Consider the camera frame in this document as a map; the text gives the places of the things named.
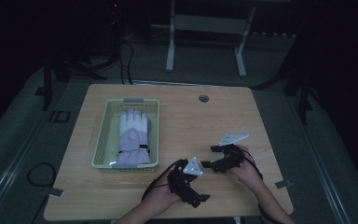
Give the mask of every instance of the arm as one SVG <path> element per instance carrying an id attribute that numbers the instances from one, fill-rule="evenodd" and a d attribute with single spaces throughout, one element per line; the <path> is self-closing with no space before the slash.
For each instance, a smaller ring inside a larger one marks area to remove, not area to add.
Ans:
<path id="1" fill-rule="evenodd" d="M 150 190 L 145 199 L 121 217 L 117 224 L 141 224 L 165 212 L 171 205 L 180 201 L 180 197 L 171 193 L 168 187 L 168 173 L 156 183 L 154 189 Z"/>
<path id="2" fill-rule="evenodd" d="M 242 150 L 248 151 L 247 147 L 237 146 Z M 248 153 L 244 152 L 244 155 L 250 159 Z M 269 188 L 263 182 L 258 175 L 256 169 L 248 162 L 244 161 L 241 167 L 234 167 L 228 170 L 231 174 L 234 174 L 240 182 L 245 185 L 251 192 L 254 193 L 260 206 L 264 211 L 273 219 L 284 223 L 295 223 L 289 215 L 283 210 L 281 205 L 275 199 Z"/>

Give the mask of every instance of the black exoskeleton device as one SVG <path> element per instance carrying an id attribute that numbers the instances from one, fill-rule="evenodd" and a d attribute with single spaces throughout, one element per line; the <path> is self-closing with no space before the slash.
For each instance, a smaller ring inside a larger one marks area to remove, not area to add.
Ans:
<path id="1" fill-rule="evenodd" d="M 224 173 L 233 167 L 240 167 L 240 164 L 245 160 L 243 150 L 233 144 L 226 146 L 213 146 L 212 152 L 223 152 L 225 156 L 218 161 L 202 161 L 201 164 L 204 168 L 212 168 L 215 173 Z"/>
<path id="2" fill-rule="evenodd" d="M 189 203 L 193 207 L 198 207 L 200 203 L 206 202 L 211 196 L 206 194 L 199 195 L 190 186 L 190 182 L 197 178 L 196 175 L 189 175 L 183 172 L 183 169 L 188 164 L 188 160 L 178 160 L 170 165 L 157 179 L 155 179 L 149 187 L 146 189 L 142 200 L 146 197 L 147 193 L 157 187 L 156 183 L 174 166 L 173 170 L 168 174 L 168 186 L 172 193 L 179 195 L 182 198 L 182 202 Z"/>

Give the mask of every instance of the wooden table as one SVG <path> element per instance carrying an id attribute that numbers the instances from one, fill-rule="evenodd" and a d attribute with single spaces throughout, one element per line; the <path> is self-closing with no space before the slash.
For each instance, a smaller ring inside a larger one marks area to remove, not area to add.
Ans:
<path id="1" fill-rule="evenodd" d="M 202 103 L 199 96 L 209 96 Z M 154 98 L 160 102 L 159 163 L 155 173 L 102 174 L 91 166 L 105 103 L 111 98 Z M 216 161 L 212 153 L 225 133 L 248 133 L 238 142 L 250 149 L 264 181 L 287 213 L 293 206 L 286 188 L 277 189 L 282 174 L 260 118 L 252 92 L 243 87 L 93 84 L 77 118 L 54 188 L 61 198 L 50 197 L 47 220 L 117 219 L 141 201 L 151 181 L 179 159 L 197 157 Z M 211 198 L 193 208 L 176 203 L 158 218 L 242 217 L 259 215 L 255 196 L 234 176 L 202 169 L 191 186 Z"/>

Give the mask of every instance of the small white component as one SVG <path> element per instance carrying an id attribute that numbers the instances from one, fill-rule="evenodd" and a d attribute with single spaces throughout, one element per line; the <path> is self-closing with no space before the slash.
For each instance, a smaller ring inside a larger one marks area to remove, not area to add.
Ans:
<path id="1" fill-rule="evenodd" d="M 234 144 L 242 139 L 249 137 L 248 133 L 225 134 L 219 142 L 220 147 Z"/>
<path id="2" fill-rule="evenodd" d="M 203 175 L 202 170 L 199 167 L 199 164 L 197 163 L 197 158 L 194 157 L 183 169 L 183 173 L 188 175 Z"/>

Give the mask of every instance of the dark background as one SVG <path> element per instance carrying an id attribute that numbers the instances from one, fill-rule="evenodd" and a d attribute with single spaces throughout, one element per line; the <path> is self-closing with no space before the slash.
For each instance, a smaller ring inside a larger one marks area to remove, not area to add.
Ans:
<path id="1" fill-rule="evenodd" d="M 224 7 L 213 1 L 177 2 L 184 13 L 242 16 L 236 0 L 226 1 Z M 117 1 L 116 9 L 110 1 L 92 3 L 0 0 L 0 117 L 27 78 L 43 66 L 46 53 L 53 55 L 58 79 L 67 81 L 70 74 L 57 51 L 81 62 L 92 53 L 112 57 L 117 46 L 106 43 L 105 28 L 113 21 L 131 24 L 145 38 L 150 36 L 150 24 L 169 24 L 170 1 Z M 286 64 L 310 72 L 310 85 L 358 169 L 358 1 L 247 4 L 258 6 L 251 32 L 296 35 Z M 122 28 L 110 35 L 120 37 Z"/>

